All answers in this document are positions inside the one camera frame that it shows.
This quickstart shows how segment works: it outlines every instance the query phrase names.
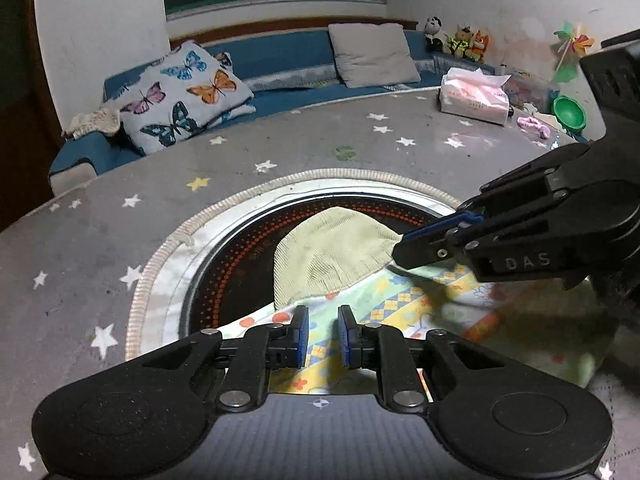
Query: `butterfly pillow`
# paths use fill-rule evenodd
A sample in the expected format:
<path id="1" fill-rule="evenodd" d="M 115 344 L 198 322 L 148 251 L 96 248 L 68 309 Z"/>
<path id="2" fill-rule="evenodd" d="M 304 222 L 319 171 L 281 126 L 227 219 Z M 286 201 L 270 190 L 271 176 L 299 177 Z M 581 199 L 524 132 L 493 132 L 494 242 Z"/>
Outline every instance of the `butterfly pillow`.
<path id="1" fill-rule="evenodd" d="M 254 96 L 193 41 L 158 61 L 113 104 L 131 140 L 146 154 L 199 134 Z"/>

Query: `orange butterfly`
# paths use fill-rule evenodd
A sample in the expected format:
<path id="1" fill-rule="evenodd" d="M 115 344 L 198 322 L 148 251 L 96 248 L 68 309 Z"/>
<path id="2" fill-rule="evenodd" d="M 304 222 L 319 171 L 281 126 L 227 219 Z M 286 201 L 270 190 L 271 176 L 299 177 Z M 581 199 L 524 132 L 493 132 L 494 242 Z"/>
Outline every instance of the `orange butterfly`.
<path id="1" fill-rule="evenodd" d="M 187 92 L 200 96 L 202 102 L 207 105 L 214 105 L 220 99 L 220 94 L 225 94 L 223 90 L 235 92 L 237 89 L 238 85 L 231 81 L 231 78 L 226 74 L 226 72 L 218 69 L 216 76 L 213 78 L 210 85 L 193 86 L 191 88 L 187 88 Z"/>

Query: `sofa backrest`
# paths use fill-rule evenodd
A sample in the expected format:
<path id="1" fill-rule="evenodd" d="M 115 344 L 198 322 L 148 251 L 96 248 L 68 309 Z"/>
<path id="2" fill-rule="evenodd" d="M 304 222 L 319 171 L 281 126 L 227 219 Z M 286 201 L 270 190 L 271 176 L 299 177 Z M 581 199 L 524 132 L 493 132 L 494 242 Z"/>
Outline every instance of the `sofa backrest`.
<path id="1" fill-rule="evenodd" d="M 405 30 L 404 35 L 411 56 L 415 60 L 431 58 L 431 54 L 426 51 L 421 31 Z M 334 63 L 331 39 L 325 29 L 271 32 L 249 38 L 219 41 L 204 45 L 204 48 L 212 55 L 220 52 L 231 54 L 234 73 L 240 79 Z M 123 87 L 135 83 L 153 61 L 106 79 L 103 99 L 107 101 L 116 97 Z"/>

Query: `gray pillow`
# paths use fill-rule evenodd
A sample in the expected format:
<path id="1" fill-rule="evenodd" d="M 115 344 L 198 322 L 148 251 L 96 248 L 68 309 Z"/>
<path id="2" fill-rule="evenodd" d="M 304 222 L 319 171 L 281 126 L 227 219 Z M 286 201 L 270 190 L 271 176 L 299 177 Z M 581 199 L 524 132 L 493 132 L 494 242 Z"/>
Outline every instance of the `gray pillow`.
<path id="1" fill-rule="evenodd" d="M 402 25 L 332 23 L 335 65 L 348 88 L 420 81 Z"/>

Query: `pale yellow knit hat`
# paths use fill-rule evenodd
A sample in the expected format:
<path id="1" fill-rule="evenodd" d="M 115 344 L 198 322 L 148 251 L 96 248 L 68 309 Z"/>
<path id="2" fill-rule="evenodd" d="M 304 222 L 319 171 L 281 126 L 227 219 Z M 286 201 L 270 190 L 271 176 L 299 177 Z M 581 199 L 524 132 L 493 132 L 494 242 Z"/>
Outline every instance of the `pale yellow knit hat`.
<path id="1" fill-rule="evenodd" d="M 392 261 L 401 235 L 343 207 L 313 215 L 285 236 L 273 261 L 277 308 L 345 290 Z"/>

